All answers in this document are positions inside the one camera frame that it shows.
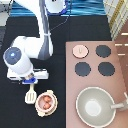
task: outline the black cable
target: black cable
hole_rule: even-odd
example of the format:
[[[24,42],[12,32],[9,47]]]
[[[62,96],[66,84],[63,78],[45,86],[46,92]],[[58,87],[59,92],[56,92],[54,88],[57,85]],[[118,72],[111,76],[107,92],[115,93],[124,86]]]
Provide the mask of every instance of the black cable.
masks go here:
[[[52,30],[54,30],[54,29],[58,28],[59,26],[61,26],[61,25],[65,24],[65,23],[68,21],[68,19],[69,19],[70,15],[71,15],[72,2],[73,2],[73,0],[70,0],[70,13],[69,13],[68,17],[66,18],[66,20],[65,20],[64,22],[62,22],[62,23],[58,24],[56,27],[52,28],[52,29],[50,30],[50,32],[51,32]]]
[[[8,10],[7,10],[8,15],[9,15],[9,10],[10,10],[9,7],[10,7],[12,1],[13,0],[10,0],[9,5],[8,5]]]
[[[6,8],[5,4],[3,4],[3,3],[0,1],[0,3],[2,3],[2,5],[3,5],[3,6],[4,6],[4,8],[5,8],[5,10],[1,11],[0,13],[2,13],[2,12],[7,12],[7,13],[8,13],[8,15],[9,15],[9,11],[11,10],[11,9],[9,8],[9,7],[10,7],[11,2],[12,2],[12,0],[9,2],[8,8]]]
[[[5,4],[3,4],[3,2],[1,2],[1,1],[0,1],[0,3],[4,6],[4,9],[5,9],[4,11],[7,11]]]

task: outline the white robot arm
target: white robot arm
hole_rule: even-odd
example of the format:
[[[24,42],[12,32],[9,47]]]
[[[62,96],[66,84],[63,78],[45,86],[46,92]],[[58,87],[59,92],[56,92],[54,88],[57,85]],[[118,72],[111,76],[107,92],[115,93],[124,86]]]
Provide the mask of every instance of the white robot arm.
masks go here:
[[[8,67],[7,77],[11,80],[24,80],[23,84],[37,83],[37,79],[47,79],[46,70],[35,72],[29,58],[46,60],[53,54],[47,10],[53,13],[65,8],[64,0],[15,0],[18,4],[32,11],[38,21],[39,38],[18,36],[8,48],[3,59]]]

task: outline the black round pad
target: black round pad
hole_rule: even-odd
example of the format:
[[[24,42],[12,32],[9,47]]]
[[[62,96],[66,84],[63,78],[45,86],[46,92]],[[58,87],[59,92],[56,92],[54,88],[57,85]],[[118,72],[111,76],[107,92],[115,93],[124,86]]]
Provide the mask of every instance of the black round pad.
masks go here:
[[[115,72],[114,66],[109,62],[100,63],[98,70],[103,76],[112,76]]]
[[[111,54],[111,49],[106,45],[99,45],[96,48],[96,54],[100,57],[108,57]]]
[[[75,66],[75,72],[79,76],[87,76],[91,71],[89,64],[86,62],[79,62]]]

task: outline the white ceramic bowl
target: white ceramic bowl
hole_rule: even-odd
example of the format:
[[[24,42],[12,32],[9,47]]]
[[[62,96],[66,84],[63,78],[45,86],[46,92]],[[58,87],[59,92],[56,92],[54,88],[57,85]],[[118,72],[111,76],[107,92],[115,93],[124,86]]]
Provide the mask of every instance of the white ceramic bowl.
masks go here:
[[[88,87],[80,92],[76,110],[81,120],[95,128],[108,126],[114,119],[116,109],[111,109],[114,100],[99,87]]]

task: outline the pink round pad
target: pink round pad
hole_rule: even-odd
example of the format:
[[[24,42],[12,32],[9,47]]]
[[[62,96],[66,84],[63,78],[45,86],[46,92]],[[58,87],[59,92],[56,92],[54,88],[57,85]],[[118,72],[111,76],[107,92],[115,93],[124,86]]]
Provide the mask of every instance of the pink round pad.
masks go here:
[[[84,45],[76,45],[73,48],[73,55],[77,58],[84,58],[88,55],[88,49]]]

